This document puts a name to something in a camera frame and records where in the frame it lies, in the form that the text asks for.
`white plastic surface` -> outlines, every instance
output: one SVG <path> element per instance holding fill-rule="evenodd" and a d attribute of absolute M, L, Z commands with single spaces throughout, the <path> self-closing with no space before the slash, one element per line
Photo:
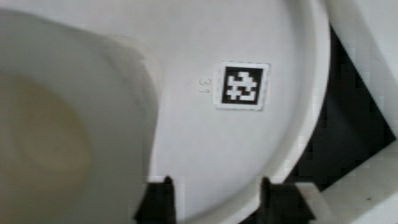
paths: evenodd
<path fill-rule="evenodd" d="M 134 43 L 153 58 L 150 180 L 175 179 L 180 221 L 237 224 L 258 207 L 262 178 L 285 180 L 313 132 L 329 74 L 322 1 L 2 0 L 0 7 Z M 217 109 L 203 93 L 223 61 L 271 64 L 262 111 Z"/>
<path fill-rule="evenodd" d="M 333 27 L 398 135 L 398 1 L 329 0 L 327 6 Z M 345 223 L 398 222 L 397 152 L 395 142 L 324 193 Z"/>
<path fill-rule="evenodd" d="M 0 223 L 127 223 L 157 121 L 141 53 L 4 10 L 0 33 Z"/>

